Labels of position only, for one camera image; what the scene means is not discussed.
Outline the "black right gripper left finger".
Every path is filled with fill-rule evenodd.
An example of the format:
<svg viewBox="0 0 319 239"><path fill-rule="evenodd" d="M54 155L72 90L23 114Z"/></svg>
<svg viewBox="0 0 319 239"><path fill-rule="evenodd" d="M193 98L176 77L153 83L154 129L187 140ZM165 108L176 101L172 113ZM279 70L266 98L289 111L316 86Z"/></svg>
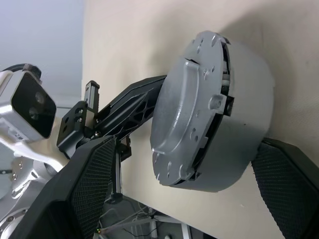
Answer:
<svg viewBox="0 0 319 239"><path fill-rule="evenodd" d="M24 217L26 239L91 239L111 180L116 140L79 147L41 190Z"/></svg>

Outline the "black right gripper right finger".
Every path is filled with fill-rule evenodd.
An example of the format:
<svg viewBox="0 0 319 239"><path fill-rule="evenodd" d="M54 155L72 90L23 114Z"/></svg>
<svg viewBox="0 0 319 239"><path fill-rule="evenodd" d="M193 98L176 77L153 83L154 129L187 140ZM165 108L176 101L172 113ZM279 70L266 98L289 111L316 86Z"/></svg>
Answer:
<svg viewBox="0 0 319 239"><path fill-rule="evenodd" d="M296 146L265 138L252 161L255 178L286 239L319 237L319 168Z"/></svg>

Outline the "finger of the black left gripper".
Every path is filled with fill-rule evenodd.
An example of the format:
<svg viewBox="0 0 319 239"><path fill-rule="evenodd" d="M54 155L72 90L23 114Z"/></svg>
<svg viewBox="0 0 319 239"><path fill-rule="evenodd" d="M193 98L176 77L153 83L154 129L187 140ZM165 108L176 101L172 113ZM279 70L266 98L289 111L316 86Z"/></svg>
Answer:
<svg viewBox="0 0 319 239"><path fill-rule="evenodd" d="M166 76L156 76L130 84L96 116L96 132L123 139L153 117Z"/></svg>

